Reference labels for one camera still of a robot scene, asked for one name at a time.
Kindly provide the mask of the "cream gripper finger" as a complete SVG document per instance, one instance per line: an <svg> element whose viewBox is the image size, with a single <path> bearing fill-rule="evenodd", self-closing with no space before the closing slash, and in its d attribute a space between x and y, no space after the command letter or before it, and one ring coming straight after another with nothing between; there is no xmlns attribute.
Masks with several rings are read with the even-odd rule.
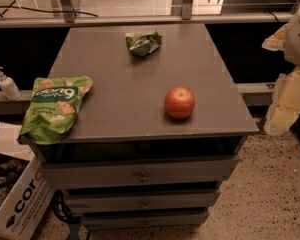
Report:
<svg viewBox="0 0 300 240"><path fill-rule="evenodd" d="M269 51L283 51L288 24L280 27L273 35L266 38L262 47Z"/></svg>
<svg viewBox="0 0 300 240"><path fill-rule="evenodd" d="M290 74L280 74L275 82L272 103L264 123L264 131L270 136L287 132L300 116L300 66Z"/></svg>

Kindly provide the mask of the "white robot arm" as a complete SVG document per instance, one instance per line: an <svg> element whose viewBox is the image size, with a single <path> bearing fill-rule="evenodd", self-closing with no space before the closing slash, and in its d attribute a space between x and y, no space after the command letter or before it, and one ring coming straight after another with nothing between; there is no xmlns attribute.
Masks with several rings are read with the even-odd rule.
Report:
<svg viewBox="0 0 300 240"><path fill-rule="evenodd" d="M272 103L264 123L267 135L287 132L300 116L300 6L288 23L262 43L270 51L282 51L284 59L294 65L289 74L281 74L275 82Z"/></svg>

